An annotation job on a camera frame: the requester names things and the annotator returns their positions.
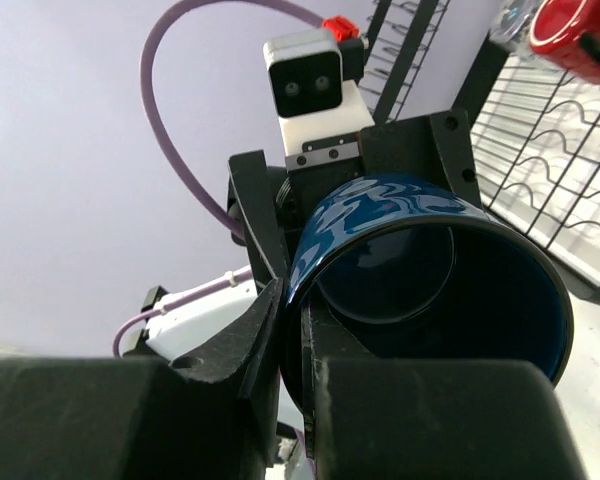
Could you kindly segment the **clear glass tumbler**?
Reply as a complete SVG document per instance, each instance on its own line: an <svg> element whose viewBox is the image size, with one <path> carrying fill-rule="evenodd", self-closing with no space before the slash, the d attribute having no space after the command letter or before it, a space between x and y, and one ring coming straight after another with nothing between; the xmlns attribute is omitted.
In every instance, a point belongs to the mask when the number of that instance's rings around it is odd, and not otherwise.
<svg viewBox="0 0 600 480"><path fill-rule="evenodd" d="M539 6L534 0L502 1L491 23L489 39L514 53L529 43L529 30Z"/></svg>

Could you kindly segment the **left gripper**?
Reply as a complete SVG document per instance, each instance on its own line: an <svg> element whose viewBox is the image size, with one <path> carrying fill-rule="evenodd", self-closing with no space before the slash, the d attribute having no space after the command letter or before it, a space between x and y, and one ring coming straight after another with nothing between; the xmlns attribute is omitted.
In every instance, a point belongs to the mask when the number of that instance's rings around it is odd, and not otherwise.
<svg viewBox="0 0 600 480"><path fill-rule="evenodd" d="M254 279L289 276L313 209L368 174L417 176L480 206L471 127L464 109L452 109L305 142L287 167L267 165L261 150L232 156L228 212L243 227Z"/></svg>

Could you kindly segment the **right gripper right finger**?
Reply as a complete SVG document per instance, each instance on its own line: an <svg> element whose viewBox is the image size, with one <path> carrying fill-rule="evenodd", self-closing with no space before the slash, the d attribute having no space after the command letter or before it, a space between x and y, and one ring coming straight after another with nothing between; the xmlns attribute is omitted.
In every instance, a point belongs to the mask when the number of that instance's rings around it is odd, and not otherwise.
<svg viewBox="0 0 600 480"><path fill-rule="evenodd" d="M548 379L513 360L381 359L301 310L305 449L319 479L582 479Z"/></svg>

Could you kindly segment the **dark blue mug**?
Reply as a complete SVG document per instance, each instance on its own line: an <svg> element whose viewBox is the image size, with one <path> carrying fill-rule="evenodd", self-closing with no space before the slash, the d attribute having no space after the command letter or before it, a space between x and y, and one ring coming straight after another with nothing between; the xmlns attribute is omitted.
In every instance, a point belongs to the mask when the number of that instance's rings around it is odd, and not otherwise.
<svg viewBox="0 0 600 480"><path fill-rule="evenodd" d="M280 369L292 396L311 298L381 358L524 360L558 382L573 343L569 294L548 256L481 208L405 174L351 180L309 215L286 298Z"/></svg>

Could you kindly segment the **red ceramic mug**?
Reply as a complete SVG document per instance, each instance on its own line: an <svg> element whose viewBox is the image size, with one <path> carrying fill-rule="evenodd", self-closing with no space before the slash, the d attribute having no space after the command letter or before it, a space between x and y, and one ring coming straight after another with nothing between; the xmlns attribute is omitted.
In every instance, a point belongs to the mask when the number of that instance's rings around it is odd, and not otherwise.
<svg viewBox="0 0 600 480"><path fill-rule="evenodd" d="M561 69L600 85L600 0L545 0L529 31L531 50Z"/></svg>

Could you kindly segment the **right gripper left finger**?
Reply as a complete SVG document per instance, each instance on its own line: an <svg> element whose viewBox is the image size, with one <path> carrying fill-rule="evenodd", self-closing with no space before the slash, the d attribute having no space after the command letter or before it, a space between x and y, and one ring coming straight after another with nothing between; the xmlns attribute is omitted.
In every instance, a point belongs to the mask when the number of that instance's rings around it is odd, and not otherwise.
<svg viewBox="0 0 600 480"><path fill-rule="evenodd" d="M0 358L0 479L263 478L284 287L173 363Z"/></svg>

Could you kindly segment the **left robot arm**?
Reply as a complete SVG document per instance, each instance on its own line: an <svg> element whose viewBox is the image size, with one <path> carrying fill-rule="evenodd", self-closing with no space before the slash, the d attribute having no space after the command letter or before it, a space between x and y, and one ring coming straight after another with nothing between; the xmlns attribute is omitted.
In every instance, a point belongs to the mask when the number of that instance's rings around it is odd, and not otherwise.
<svg viewBox="0 0 600 480"><path fill-rule="evenodd" d="M376 125L363 120L341 133L305 131L283 167L263 151L229 161L227 214L249 264L189 290L151 289L140 314L113 340L114 356L174 360L244 314L266 284L289 277L313 213L340 187L371 175L404 174L481 207L470 132L476 115L463 108Z"/></svg>

